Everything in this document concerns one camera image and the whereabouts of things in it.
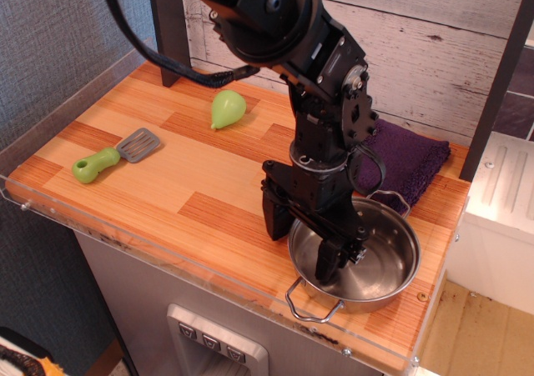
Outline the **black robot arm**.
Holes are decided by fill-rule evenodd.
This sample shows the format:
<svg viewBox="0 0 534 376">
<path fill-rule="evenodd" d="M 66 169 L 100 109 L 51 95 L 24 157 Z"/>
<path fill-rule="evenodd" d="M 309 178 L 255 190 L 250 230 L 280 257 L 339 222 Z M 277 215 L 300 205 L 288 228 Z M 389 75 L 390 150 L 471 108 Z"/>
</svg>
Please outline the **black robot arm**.
<svg viewBox="0 0 534 376">
<path fill-rule="evenodd" d="M 269 68 L 289 89 L 295 117 L 290 164 L 266 161 L 263 211 L 272 239 L 300 220 L 321 237 L 315 279 L 327 284 L 348 262 L 360 260 L 369 236 L 357 219 L 354 193 L 362 163 L 385 165 L 365 145 L 376 112 L 367 92 L 363 49 L 325 10 L 322 0 L 201 0 L 229 50 L 254 68 Z"/>
</svg>

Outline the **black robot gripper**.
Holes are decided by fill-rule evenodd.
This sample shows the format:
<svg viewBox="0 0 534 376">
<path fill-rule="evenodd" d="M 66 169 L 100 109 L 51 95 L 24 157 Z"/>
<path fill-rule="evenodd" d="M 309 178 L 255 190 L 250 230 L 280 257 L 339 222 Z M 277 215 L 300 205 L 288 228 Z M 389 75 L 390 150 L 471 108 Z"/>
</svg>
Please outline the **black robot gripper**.
<svg viewBox="0 0 534 376">
<path fill-rule="evenodd" d="M 275 160 L 263 162 L 262 169 L 262 208 L 268 235 L 273 241 L 280 240 L 298 219 L 321 236 L 315 267 L 320 284 L 329 283 L 347 262 L 363 259 L 370 232 L 353 206 L 353 188 L 344 169 L 312 173 Z"/>
</svg>

